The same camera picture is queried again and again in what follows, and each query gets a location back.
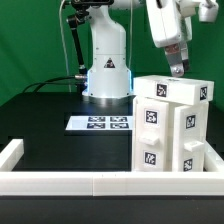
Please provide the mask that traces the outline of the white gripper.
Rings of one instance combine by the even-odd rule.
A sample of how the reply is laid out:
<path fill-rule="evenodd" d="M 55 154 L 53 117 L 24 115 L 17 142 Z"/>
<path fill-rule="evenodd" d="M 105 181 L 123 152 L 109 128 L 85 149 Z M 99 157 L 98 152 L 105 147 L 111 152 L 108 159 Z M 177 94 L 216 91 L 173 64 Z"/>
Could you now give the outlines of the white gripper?
<path fill-rule="evenodd" d="M 155 46 L 165 47 L 171 75 L 183 76 L 190 69 L 188 45 L 182 41 L 192 39 L 191 19 L 181 15 L 176 0 L 146 0 L 146 6 Z"/>

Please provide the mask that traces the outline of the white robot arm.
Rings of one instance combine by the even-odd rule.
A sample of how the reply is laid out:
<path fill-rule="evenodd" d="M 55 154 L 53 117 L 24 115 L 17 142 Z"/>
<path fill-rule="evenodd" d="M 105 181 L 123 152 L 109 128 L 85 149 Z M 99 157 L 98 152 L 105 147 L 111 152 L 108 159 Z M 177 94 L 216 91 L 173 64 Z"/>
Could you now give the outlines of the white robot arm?
<path fill-rule="evenodd" d="M 126 66 L 126 32 L 109 15 L 110 9 L 147 10 L 153 42 L 162 48 L 174 77 L 181 77 L 189 66 L 187 42 L 192 39 L 191 17 L 201 22 L 216 20 L 216 0 L 106 0 L 94 1 L 87 8 L 92 32 L 93 64 L 87 72 L 82 95 L 94 102 L 119 102 L 133 94 L 131 71 Z"/>

